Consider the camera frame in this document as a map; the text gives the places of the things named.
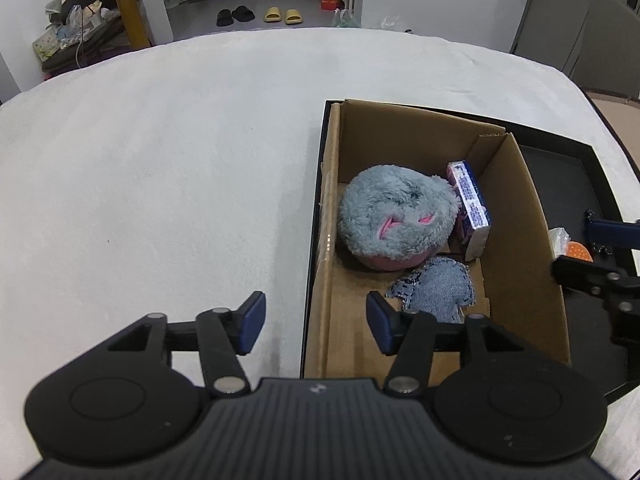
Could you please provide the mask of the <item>yellow slipper left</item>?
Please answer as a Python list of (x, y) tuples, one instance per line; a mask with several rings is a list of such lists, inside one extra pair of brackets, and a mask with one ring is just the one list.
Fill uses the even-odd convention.
[(264, 15), (264, 22), (271, 24), (279, 23), (280, 21), (282, 21), (280, 9), (277, 6), (270, 6)]

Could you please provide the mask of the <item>green plastic bag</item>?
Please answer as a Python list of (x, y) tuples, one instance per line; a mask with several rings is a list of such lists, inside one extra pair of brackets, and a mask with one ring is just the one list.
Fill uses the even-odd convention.
[(360, 23), (354, 12), (348, 9), (336, 9), (331, 26), (336, 28), (359, 28)]

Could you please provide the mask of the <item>brown cardboard box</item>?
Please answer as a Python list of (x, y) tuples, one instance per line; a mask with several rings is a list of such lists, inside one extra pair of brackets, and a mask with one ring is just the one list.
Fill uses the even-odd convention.
[(491, 321), (570, 362), (548, 222), (515, 130), (425, 108), (326, 104), (302, 374), (383, 379), (369, 292), (416, 276), (405, 309)]

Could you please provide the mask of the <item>blue tissue pack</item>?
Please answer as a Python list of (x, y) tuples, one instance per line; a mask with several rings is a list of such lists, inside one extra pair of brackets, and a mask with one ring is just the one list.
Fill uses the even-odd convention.
[(446, 168), (449, 184), (460, 200), (456, 233), (464, 261), (480, 258), (488, 241), (491, 220), (473, 171), (465, 160), (450, 162)]

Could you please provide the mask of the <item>clear plastic bag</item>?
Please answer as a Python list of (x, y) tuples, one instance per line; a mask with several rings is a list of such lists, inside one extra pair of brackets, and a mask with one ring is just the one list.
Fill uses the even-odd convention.
[(412, 27), (409, 26), (399, 15), (387, 15), (380, 21), (380, 29), (390, 32), (403, 32), (412, 34)]

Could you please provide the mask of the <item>blue denim fabric patch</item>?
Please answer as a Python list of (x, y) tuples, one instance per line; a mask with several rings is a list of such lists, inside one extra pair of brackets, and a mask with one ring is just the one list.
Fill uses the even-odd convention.
[(475, 304), (468, 267), (448, 257), (434, 257), (398, 278), (385, 294), (398, 299), (404, 312), (426, 312), (441, 323), (460, 324), (463, 310)]

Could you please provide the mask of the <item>white small pouch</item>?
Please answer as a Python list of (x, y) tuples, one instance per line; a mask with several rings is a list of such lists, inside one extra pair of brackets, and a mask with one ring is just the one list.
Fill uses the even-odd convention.
[(562, 228), (562, 226), (558, 226), (557, 228), (550, 229), (548, 235), (549, 243), (555, 258), (565, 256), (567, 254), (568, 244), (572, 241), (567, 230)]

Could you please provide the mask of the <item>grey-blue plush toy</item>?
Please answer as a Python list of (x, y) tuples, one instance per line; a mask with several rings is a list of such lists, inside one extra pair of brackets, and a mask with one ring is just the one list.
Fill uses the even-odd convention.
[(460, 200), (447, 180), (394, 165), (361, 171), (337, 209), (337, 232), (373, 270), (418, 266), (447, 244)]

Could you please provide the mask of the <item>black slipper left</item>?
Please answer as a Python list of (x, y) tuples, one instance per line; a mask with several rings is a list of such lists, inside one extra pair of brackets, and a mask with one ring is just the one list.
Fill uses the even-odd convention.
[(227, 27), (234, 24), (234, 17), (230, 9), (221, 9), (216, 17), (217, 27)]

